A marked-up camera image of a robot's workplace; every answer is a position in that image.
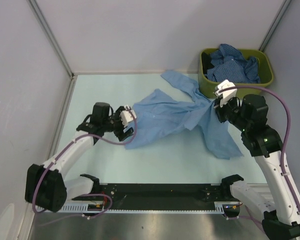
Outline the blue checkered shirt in bin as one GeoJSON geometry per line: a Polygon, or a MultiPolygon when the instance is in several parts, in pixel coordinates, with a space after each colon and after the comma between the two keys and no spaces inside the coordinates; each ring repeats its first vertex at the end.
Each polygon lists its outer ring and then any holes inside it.
{"type": "Polygon", "coordinates": [[[245,59],[242,52],[229,44],[220,44],[210,55],[212,68],[204,74],[212,82],[228,80],[236,84],[259,84],[259,62],[254,56],[245,59]]]}

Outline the aluminium frame post right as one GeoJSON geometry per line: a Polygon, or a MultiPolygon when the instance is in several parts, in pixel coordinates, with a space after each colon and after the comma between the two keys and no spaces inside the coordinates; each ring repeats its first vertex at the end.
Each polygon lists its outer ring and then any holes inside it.
{"type": "Polygon", "coordinates": [[[274,20],[270,24],[270,27],[260,44],[260,47],[258,49],[259,51],[264,52],[266,50],[269,42],[271,41],[274,33],[276,32],[279,24],[281,23],[282,19],[284,18],[291,4],[292,4],[292,0],[284,0],[282,2],[277,14],[274,17],[274,20]]]}

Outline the aluminium frame post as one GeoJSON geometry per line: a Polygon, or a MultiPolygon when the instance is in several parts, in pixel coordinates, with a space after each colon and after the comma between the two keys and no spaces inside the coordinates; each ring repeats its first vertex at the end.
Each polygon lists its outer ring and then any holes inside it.
{"type": "Polygon", "coordinates": [[[71,70],[71,67],[38,2],[36,0],[27,0],[27,3],[29,4],[29,7],[31,8],[35,18],[37,19],[40,27],[42,28],[44,34],[46,35],[48,41],[50,42],[52,49],[54,50],[58,59],[60,60],[62,67],[64,68],[64,70],[66,71],[70,79],[72,79],[74,77],[74,73],[71,70]]]}
{"type": "Polygon", "coordinates": [[[264,52],[266,50],[269,42],[271,41],[274,33],[276,32],[279,24],[281,23],[282,19],[284,18],[291,4],[292,4],[292,0],[284,0],[282,2],[277,14],[274,17],[274,20],[270,24],[270,27],[260,44],[260,47],[258,49],[259,51],[264,52]]]}

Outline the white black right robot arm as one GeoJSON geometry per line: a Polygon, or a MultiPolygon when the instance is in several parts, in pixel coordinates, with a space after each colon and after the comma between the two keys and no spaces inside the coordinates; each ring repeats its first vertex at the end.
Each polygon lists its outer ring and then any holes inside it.
{"type": "Polygon", "coordinates": [[[248,94],[218,97],[214,108],[221,122],[229,122],[241,132],[243,145],[260,167],[272,201],[251,189],[242,179],[220,188],[221,196],[240,200],[261,222],[270,240],[300,240],[300,194],[289,172],[279,133],[267,124],[268,105],[263,96],[248,94]]]}

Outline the light blue long sleeve shirt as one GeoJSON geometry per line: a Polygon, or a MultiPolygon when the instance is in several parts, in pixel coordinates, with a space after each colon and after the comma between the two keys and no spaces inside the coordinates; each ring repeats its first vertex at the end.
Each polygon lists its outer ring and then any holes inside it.
{"type": "Polygon", "coordinates": [[[219,121],[214,102],[200,92],[198,81],[173,70],[162,73],[161,77],[173,88],[188,94],[191,101],[176,101],[162,90],[155,89],[135,103],[137,134],[125,146],[127,150],[200,127],[205,145],[215,157],[229,160],[243,156],[228,131],[228,124],[219,121]]]}

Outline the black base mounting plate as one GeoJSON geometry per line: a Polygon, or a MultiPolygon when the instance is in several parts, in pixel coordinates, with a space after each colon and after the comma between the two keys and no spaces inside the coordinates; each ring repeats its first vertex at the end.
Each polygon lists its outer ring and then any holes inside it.
{"type": "Polygon", "coordinates": [[[89,194],[90,196],[78,196],[73,200],[110,204],[105,196],[91,196],[92,194],[105,194],[111,198],[112,203],[119,203],[121,206],[127,202],[133,205],[141,202],[146,205],[169,203],[174,206],[196,207],[215,203],[221,204],[225,213],[230,217],[238,216],[243,205],[239,200],[225,193],[222,186],[208,183],[108,183],[93,186],[89,194]]]}

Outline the aluminium frame post left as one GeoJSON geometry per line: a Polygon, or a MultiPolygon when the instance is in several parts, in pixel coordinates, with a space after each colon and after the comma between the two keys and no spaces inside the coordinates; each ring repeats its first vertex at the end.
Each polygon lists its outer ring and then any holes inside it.
{"type": "Polygon", "coordinates": [[[62,67],[64,68],[64,70],[66,71],[70,79],[72,79],[74,77],[74,73],[71,70],[71,67],[38,2],[36,0],[27,0],[27,3],[29,4],[29,7],[31,8],[35,18],[37,19],[40,27],[42,28],[44,34],[46,35],[48,41],[50,42],[52,49],[54,50],[58,59],[60,60],[62,67]]]}

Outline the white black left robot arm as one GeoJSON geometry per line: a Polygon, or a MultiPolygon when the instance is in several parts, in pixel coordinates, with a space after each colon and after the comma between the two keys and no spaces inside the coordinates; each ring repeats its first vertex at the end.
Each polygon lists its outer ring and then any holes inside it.
{"type": "Polygon", "coordinates": [[[58,153],[42,164],[32,164],[26,175],[25,200],[38,214],[44,211],[58,212],[64,204],[76,198],[107,198],[102,193],[100,180],[89,174],[81,174],[73,180],[66,175],[81,156],[98,141],[125,146],[137,135],[137,115],[128,105],[114,110],[108,103],[97,102],[92,113],[77,126],[72,139],[58,153]]]}

